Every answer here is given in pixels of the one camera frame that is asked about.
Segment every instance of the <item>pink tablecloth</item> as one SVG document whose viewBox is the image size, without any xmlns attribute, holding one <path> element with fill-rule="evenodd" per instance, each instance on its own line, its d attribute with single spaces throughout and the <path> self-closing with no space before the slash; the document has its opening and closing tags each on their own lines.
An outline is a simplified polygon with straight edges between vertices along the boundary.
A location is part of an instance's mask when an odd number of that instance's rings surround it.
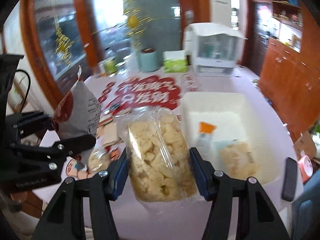
<svg viewBox="0 0 320 240">
<path fill-rule="evenodd" d="M 164 74 L 162 69 L 153 73 L 139 73 L 139 78 L 143 79 L 148 76 L 158 75 L 159 77 L 173 77 L 176 85 L 180 87 L 180 92 L 183 94 L 188 90 L 187 87 L 183 87 L 182 74 Z M 108 100 L 103 102 L 107 104 L 113 100 L 119 94 L 115 91 L 118 85 L 123 83 L 128 76 L 117 75 L 108 78 L 95 79 L 92 76 L 89 77 L 85 83 L 88 88 L 99 98 L 102 91 L 106 88 L 106 85 L 110 82 L 115 82 L 113 89 L 108 93 Z M 283 127 L 281 120 L 277 116 L 273 108 L 267 103 L 265 98 L 262 97 L 260 92 L 254 88 L 252 83 L 246 77 L 244 71 L 241 68 L 235 70 L 235 74 L 230 78 L 223 77 L 196 77 L 196 83 L 199 85 L 198 90 L 202 91 L 214 91 L 214 92 L 237 92 L 246 96 L 248 101 L 252 104 L 253 110 L 259 115 L 261 122 L 265 127 L 267 139 L 271 145 L 271 148 L 277 156 L 281 158 L 277 159 L 279 167 L 284 167 L 285 158 L 287 156 L 295 159 L 295 153 L 293 150 L 293 143 L 290 136 L 287 133 L 285 127 Z M 138 94 L 135 94 L 134 100 L 137 100 Z M 174 109 L 175 114 L 180 114 L 179 106 Z M 58 140 L 54 131 L 47 132 L 41 146 L 48 147 Z M 290 203 L 281 199 L 281 187 L 283 184 L 283 172 L 281 176 L 273 183 L 271 187 L 269 184 L 264 185 L 264 189 L 271 198 L 273 204 L 278 211 L 282 210 Z M 61 174 L 62 180 L 65 179 L 65 167 Z M 54 185 L 42 189 L 34 190 L 34 193 L 46 202 L 49 202 L 53 197 L 55 191 L 60 185 Z M 303 192 L 303 185 L 300 179 L 298 179 L 296 188 L 296 198 Z M 166 213 L 159 216 L 156 220 L 153 220 L 148 214 L 147 210 L 136 201 L 130 180 L 127 180 L 125 184 L 123 194 L 116 202 L 111 202 L 111 209 L 113 217 L 120 237 L 126 239 L 137 240 L 196 240 L 201 239 L 204 232 L 204 228 L 210 212 L 211 203 L 197 202 L 185 207 L 181 210 L 177 210 L 171 213 Z M 237 224 L 237 200 L 233 201 L 232 219 L 229 230 L 230 239 L 236 234 Z M 85 224 L 90 226 L 90 208 L 88 199 L 84 200 L 84 218 Z"/>
</svg>

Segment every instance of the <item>wooden shelf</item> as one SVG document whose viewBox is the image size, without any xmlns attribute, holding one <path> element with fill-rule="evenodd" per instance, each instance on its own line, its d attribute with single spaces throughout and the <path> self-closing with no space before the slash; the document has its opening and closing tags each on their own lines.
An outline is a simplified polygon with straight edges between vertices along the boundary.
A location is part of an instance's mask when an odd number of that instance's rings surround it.
<svg viewBox="0 0 320 240">
<path fill-rule="evenodd" d="M 285 24 L 285 25 L 288 25 L 288 26 L 290 26 L 290 27 L 292 27 L 292 28 L 295 28 L 295 29 L 297 29 L 297 30 L 299 30 L 299 31 L 302 31 L 302 26 L 300 26 L 300 25 L 297 24 L 297 23 L 294 23 L 294 22 L 291 22 L 291 21 L 287 21 L 287 20 L 281 19 L 281 18 L 279 18 L 279 17 L 274 17 L 274 16 L 273 16 L 273 18 L 276 19 L 276 20 L 278 20 L 279 22 Z"/>
<path fill-rule="evenodd" d="M 292 4 L 287 3 L 287 2 L 283 2 L 283 1 L 272 1 L 272 2 L 281 3 L 281 4 L 283 4 L 283 5 L 287 5 L 287 6 L 290 6 L 290 7 L 294 7 L 294 8 L 300 9 L 300 6 L 295 6 L 295 5 L 292 5 Z"/>
</svg>

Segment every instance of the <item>cardboard box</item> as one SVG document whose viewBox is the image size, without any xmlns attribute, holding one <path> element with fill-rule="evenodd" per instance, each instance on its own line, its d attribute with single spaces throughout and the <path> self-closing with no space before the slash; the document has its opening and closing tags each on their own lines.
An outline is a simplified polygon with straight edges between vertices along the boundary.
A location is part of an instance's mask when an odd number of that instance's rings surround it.
<svg viewBox="0 0 320 240">
<path fill-rule="evenodd" d="M 308 155 L 310 160 L 312 160 L 317 153 L 315 143 L 312 140 L 312 137 L 308 131 L 306 131 L 295 143 L 294 150 L 297 155 L 298 161 L 303 156 L 303 153 Z"/>
</svg>

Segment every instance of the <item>orange label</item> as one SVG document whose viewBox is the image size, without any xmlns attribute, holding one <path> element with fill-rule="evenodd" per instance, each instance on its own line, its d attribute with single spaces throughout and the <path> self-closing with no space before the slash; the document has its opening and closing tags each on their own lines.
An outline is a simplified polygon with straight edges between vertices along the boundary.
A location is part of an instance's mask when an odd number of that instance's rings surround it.
<svg viewBox="0 0 320 240">
<path fill-rule="evenodd" d="M 212 133 L 214 130 L 216 130 L 217 126 L 206 123 L 206 122 L 200 122 L 199 123 L 199 133 Z"/>
</svg>

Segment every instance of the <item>doorway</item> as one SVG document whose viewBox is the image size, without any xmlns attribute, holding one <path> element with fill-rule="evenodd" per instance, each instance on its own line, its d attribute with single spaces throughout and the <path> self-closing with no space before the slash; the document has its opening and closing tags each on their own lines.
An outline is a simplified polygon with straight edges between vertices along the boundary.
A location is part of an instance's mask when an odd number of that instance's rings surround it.
<svg viewBox="0 0 320 240">
<path fill-rule="evenodd" d="M 247 31 L 241 65 L 260 76 L 272 33 L 271 0 L 247 0 Z"/>
<path fill-rule="evenodd" d="M 248 68 L 260 76 L 264 57 L 268 47 L 270 35 L 269 25 L 271 14 L 271 5 L 268 3 L 254 3 L 254 23 L 252 56 Z"/>
</svg>

